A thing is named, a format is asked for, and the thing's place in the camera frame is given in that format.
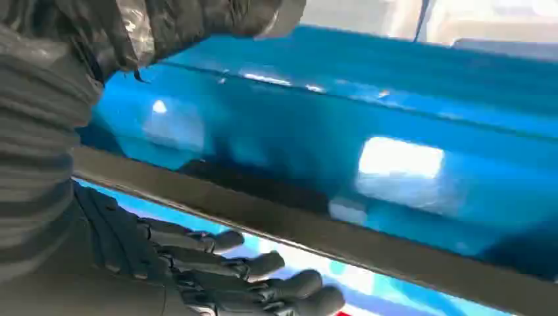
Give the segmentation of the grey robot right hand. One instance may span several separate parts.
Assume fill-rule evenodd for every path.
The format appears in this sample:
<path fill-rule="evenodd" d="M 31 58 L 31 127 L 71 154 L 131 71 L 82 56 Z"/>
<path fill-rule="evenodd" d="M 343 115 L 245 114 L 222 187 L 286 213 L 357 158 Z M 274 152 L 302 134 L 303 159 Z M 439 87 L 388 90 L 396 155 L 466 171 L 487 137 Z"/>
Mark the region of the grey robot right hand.
<path fill-rule="evenodd" d="M 288 34 L 304 1 L 1 2 L 1 314 L 192 315 L 177 251 L 243 243 L 136 216 L 72 179 L 105 84 L 213 35 Z"/>

